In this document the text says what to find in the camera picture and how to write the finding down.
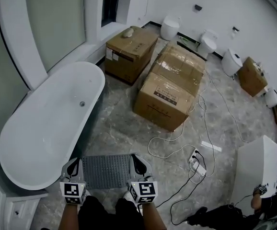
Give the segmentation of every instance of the bath mat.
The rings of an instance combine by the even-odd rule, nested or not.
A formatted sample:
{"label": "bath mat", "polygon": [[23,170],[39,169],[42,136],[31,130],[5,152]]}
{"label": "bath mat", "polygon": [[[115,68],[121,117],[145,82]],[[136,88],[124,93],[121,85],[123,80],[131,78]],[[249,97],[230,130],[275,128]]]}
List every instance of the bath mat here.
{"label": "bath mat", "polygon": [[130,154],[82,157],[87,189],[126,187]]}

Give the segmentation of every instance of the toilet tank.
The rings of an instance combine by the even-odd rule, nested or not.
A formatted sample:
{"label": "toilet tank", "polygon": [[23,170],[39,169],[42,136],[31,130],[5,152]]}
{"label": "toilet tank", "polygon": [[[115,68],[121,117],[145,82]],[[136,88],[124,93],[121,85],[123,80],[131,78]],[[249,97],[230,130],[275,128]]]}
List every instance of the toilet tank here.
{"label": "toilet tank", "polygon": [[219,37],[219,35],[216,32],[209,30],[209,29],[205,30],[205,32],[202,34],[202,37],[203,36],[206,36],[206,37],[212,39],[214,42],[216,42],[216,40]]}
{"label": "toilet tank", "polygon": [[[268,184],[267,193],[271,197],[276,193],[277,185],[277,144],[269,137],[262,136],[238,150],[237,169],[231,203],[238,203],[245,196],[252,195],[258,185]],[[238,203],[237,208],[246,216],[252,215],[252,196]]]}

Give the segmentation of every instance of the marble floor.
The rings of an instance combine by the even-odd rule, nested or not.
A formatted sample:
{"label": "marble floor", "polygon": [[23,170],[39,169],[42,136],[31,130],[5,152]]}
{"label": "marble floor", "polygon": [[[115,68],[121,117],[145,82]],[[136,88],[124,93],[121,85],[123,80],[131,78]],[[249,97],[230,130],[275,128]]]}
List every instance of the marble floor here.
{"label": "marble floor", "polygon": [[[159,33],[158,27],[149,25],[147,29]],[[166,44],[167,41],[158,39],[151,63]],[[152,165],[154,177],[159,184],[159,196],[155,202],[156,205],[159,205],[178,191],[187,181],[189,173],[187,161],[194,148],[187,146],[166,160],[153,157],[148,153],[147,144],[151,138],[173,139],[178,137],[182,131],[182,127],[179,127],[175,132],[170,133],[132,112],[138,86],[147,75],[151,63],[133,86],[128,86],[111,76],[105,76],[104,102],[92,138],[84,153],[85,155],[113,155],[135,152],[145,158]],[[228,77],[222,71],[221,61],[218,57],[209,55],[206,69],[236,118],[242,138],[246,141],[252,141],[261,135],[267,135],[272,140],[277,141],[277,126],[272,111],[266,107],[263,98],[252,98],[240,87],[237,80]],[[221,95],[212,84],[209,84],[207,74],[204,75],[201,82],[200,92],[206,87],[207,89],[202,96],[208,105],[206,121],[209,136],[214,145],[222,148],[222,152],[215,151],[216,168],[214,175],[207,177],[186,201],[174,205],[172,214],[175,223],[179,223],[187,216],[195,213],[201,206],[213,209],[229,202],[236,170],[236,151],[244,145]],[[206,161],[207,174],[211,174],[214,166],[212,149],[202,146],[202,141],[209,143],[204,122],[204,111],[197,105],[185,122],[182,137],[174,142],[156,139],[151,143],[150,149],[157,155],[167,156],[181,146],[191,144],[202,153]],[[158,208],[168,229],[201,229],[201,227],[192,227],[186,223],[179,226],[174,226],[171,223],[171,204],[187,197],[194,187],[195,184],[189,182],[178,195]],[[118,198],[122,197],[126,190],[126,188],[113,188],[110,190],[91,190],[90,192],[102,202],[108,212],[114,213]],[[54,183],[47,188],[47,191],[49,196],[41,199],[36,210],[31,226],[33,230],[40,230],[43,227],[51,230],[58,228],[65,205],[59,184]]]}

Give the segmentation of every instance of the freestanding bathtub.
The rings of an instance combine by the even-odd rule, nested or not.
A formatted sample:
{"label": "freestanding bathtub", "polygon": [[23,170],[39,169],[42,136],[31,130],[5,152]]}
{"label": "freestanding bathtub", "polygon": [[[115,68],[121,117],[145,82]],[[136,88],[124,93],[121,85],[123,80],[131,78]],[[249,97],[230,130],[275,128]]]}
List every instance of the freestanding bathtub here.
{"label": "freestanding bathtub", "polygon": [[0,135],[1,166],[12,182],[38,190],[60,177],[104,83],[98,66],[76,62],[50,76],[22,103]]}

